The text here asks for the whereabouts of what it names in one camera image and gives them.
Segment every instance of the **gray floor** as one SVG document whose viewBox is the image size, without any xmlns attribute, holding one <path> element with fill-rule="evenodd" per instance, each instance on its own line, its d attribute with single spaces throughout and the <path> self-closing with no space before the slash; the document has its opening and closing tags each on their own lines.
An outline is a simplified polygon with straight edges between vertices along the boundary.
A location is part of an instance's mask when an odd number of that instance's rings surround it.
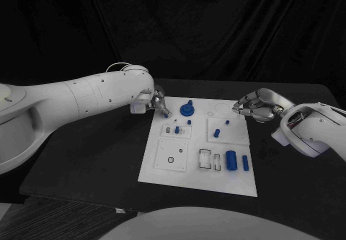
<svg viewBox="0 0 346 240">
<path fill-rule="evenodd" d="M 12 204 L 0 220 L 2 240 L 97 240 L 137 212 L 64 200 L 31 197 Z"/>
</svg>

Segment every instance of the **blue plastic part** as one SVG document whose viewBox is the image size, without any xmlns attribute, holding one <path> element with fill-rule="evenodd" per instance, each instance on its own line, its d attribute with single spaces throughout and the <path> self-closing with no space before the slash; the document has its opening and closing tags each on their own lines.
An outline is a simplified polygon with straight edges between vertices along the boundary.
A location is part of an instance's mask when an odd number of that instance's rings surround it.
<svg viewBox="0 0 346 240">
<path fill-rule="evenodd" d="M 194 101 L 189 100 L 188 104 L 181 107 L 181 113 L 183 116 L 189 117 L 195 113 Z"/>
<path fill-rule="evenodd" d="M 227 170 L 235 171 L 238 169 L 235 151 L 225 152 L 225 161 L 227 161 Z"/>
<path fill-rule="evenodd" d="M 244 165 L 244 171 L 250 170 L 250 163 L 248 163 L 248 156 L 243 156 L 243 165 Z"/>
<path fill-rule="evenodd" d="M 215 137 L 215 138 L 218 138 L 218 137 L 219 137 L 219 134 L 221 134 L 221 130 L 219 130 L 219 129 L 217 129 L 217 130 L 215 130 L 214 137 Z"/>
</svg>

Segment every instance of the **white board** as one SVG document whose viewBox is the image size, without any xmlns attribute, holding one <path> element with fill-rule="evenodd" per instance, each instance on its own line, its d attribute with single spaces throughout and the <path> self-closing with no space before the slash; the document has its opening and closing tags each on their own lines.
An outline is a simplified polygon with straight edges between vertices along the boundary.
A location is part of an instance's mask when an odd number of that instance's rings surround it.
<svg viewBox="0 0 346 240">
<path fill-rule="evenodd" d="M 139 182 L 257 197 L 247 120 L 243 115 L 232 112 L 232 106 L 237 101 L 169 96 L 165 98 L 166 107 L 172 111 L 172 117 L 165 118 L 162 112 L 156 110 Z M 181 114 L 181 107 L 189 100 L 192 100 L 195 113 L 192 116 L 183 116 Z M 191 138 L 166 135 L 165 125 L 179 126 L 179 129 L 182 129 L 182 127 L 191 127 Z M 221 142 L 212 139 L 214 128 L 221 129 L 219 137 L 225 136 L 222 133 L 231 133 L 232 138 L 221 138 Z M 157 153 L 159 156 L 165 156 L 160 159 L 169 157 L 168 154 L 159 152 L 160 140 L 188 143 L 185 169 L 169 170 L 156 168 Z M 201 168 L 201 149 L 211 150 L 211 169 Z M 238 170 L 235 171 L 227 169 L 227 151 L 237 152 Z M 250 171 L 244 171 L 243 155 L 247 155 Z"/>
</svg>

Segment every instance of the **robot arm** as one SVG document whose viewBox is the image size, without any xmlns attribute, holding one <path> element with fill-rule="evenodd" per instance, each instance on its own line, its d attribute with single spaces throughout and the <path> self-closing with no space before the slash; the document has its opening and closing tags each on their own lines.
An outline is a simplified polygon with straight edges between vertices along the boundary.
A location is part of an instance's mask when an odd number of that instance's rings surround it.
<svg viewBox="0 0 346 240">
<path fill-rule="evenodd" d="M 129 104 L 133 114 L 159 109 L 172 115 L 163 89 L 139 65 L 44 85 L 0 84 L 0 174 L 29 159 L 61 126 Z"/>
<path fill-rule="evenodd" d="M 267 88 L 248 94 L 234 105 L 234 112 L 264 123 L 279 115 L 280 127 L 271 134 L 283 146 L 292 146 L 307 156 L 319 156 L 332 148 L 346 160 L 346 118 L 343 110 L 322 103 L 296 105 Z"/>
</svg>

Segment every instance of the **table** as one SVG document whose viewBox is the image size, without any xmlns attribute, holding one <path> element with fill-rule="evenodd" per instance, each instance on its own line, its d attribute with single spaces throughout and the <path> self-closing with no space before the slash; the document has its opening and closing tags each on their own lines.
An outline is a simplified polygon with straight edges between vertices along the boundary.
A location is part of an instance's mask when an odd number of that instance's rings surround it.
<svg viewBox="0 0 346 240">
<path fill-rule="evenodd" d="M 270 88 L 297 104 L 338 106 L 319 84 L 155 79 L 168 96 L 238 100 Z M 346 162 L 328 150 L 310 158 L 271 138 L 280 119 L 247 118 L 258 197 L 137 182 L 155 112 L 130 106 L 61 127 L 21 187 L 21 193 L 150 212 L 208 207 L 281 223 L 322 239 L 342 239 L 346 216 Z"/>
</svg>

